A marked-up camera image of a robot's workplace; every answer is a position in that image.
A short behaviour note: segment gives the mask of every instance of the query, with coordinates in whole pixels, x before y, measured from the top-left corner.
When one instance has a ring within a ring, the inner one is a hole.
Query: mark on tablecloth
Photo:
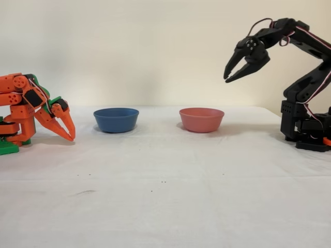
[[[88,194],[92,194],[94,192],[96,192],[96,191],[95,190],[86,190],[86,191],[79,192],[75,195],[88,195]]]

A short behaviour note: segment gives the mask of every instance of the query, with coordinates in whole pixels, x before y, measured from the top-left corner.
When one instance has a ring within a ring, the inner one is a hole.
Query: blue bowl
[[[124,133],[136,126],[139,111],[132,108],[117,107],[98,110],[93,114],[103,132]]]

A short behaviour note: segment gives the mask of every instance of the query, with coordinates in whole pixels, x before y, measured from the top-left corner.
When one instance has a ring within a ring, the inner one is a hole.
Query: orange robotic arm
[[[9,105],[11,111],[3,121],[0,118],[0,141],[5,137],[7,142],[18,146],[27,142],[36,133],[34,117],[45,128],[73,141],[76,131],[67,102],[61,97],[54,100],[49,97],[50,94],[39,85],[33,74],[0,76],[0,106]],[[63,121],[69,134],[56,121],[56,117]]]

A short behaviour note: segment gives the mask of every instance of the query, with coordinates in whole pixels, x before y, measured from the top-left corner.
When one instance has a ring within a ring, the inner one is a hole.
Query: pink bowl
[[[179,112],[183,126],[192,132],[209,133],[221,125],[224,112],[213,108],[191,107]]]

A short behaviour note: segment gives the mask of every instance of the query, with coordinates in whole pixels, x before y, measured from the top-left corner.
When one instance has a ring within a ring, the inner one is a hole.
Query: bowl rim
[[[126,115],[126,116],[104,116],[104,115],[97,114],[97,112],[103,111],[103,110],[134,110],[134,111],[136,111],[136,113],[134,113],[132,115]],[[132,109],[129,107],[107,107],[107,108],[103,108],[103,109],[94,111],[93,115],[94,115],[94,117],[98,117],[98,118],[129,118],[129,117],[139,115],[139,110]]]
[[[199,115],[188,115],[185,113],[182,113],[183,110],[190,110],[190,109],[205,109],[205,110],[217,110],[219,112],[219,115],[212,115],[212,116],[199,116]],[[179,111],[180,115],[185,115],[185,116],[191,116],[191,117],[199,117],[199,118],[215,118],[215,117],[223,117],[225,115],[225,112],[223,112],[222,110],[218,110],[215,108],[210,108],[210,107],[187,107],[187,108],[183,108],[182,110]]]

